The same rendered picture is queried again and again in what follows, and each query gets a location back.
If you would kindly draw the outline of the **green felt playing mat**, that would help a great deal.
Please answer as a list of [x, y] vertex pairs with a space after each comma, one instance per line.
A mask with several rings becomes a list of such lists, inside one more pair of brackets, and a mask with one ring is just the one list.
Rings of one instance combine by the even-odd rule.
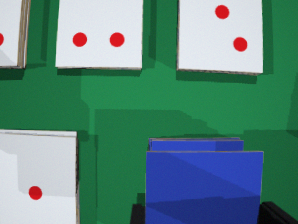
[[80, 224], [145, 207], [149, 138], [263, 151], [260, 204], [298, 221], [298, 0], [262, 0], [263, 73], [176, 71], [178, 0], [143, 0], [142, 69], [58, 69], [60, 0], [31, 0], [27, 63], [0, 69], [0, 129], [78, 131]]

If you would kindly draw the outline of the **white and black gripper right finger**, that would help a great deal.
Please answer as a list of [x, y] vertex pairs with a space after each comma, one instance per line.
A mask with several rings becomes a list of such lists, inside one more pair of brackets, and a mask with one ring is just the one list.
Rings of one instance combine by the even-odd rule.
[[298, 221], [269, 201], [260, 204], [258, 224], [298, 224]]

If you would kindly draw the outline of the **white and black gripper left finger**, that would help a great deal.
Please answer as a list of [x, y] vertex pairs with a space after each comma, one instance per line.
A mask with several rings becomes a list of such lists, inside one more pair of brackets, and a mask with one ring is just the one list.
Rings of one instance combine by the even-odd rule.
[[142, 204], [132, 204], [130, 224], [145, 224], [146, 207]]

